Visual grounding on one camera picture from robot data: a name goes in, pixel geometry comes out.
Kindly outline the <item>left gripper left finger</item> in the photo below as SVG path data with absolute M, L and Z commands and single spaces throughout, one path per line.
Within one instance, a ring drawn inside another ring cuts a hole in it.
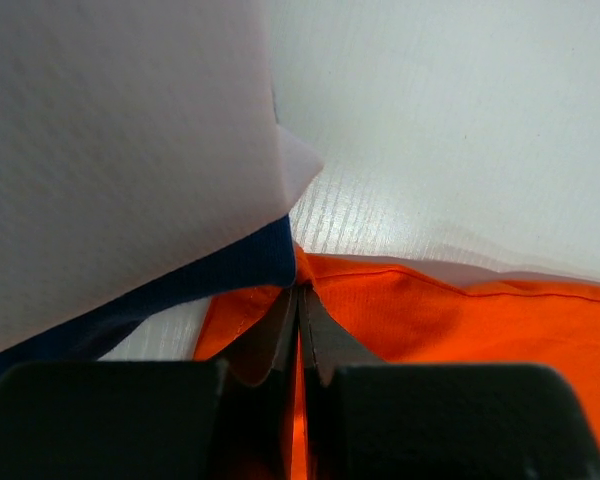
M 0 479 L 287 479 L 298 293 L 206 361 L 37 362 L 0 380 Z

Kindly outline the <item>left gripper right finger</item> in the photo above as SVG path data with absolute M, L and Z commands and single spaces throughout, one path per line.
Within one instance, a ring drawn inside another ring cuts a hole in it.
M 390 364 L 300 291 L 312 479 L 600 479 L 565 378 L 533 363 Z

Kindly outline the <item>orange t-shirt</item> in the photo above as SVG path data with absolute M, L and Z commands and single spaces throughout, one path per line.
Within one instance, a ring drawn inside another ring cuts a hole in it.
M 195 350 L 206 361 L 261 320 L 279 294 L 314 291 L 331 317 L 390 364 L 533 363 L 573 389 L 600 444 L 600 286 L 508 280 L 456 287 L 416 270 L 295 250 L 287 287 L 212 296 Z M 296 310 L 291 475 L 308 475 L 306 398 Z

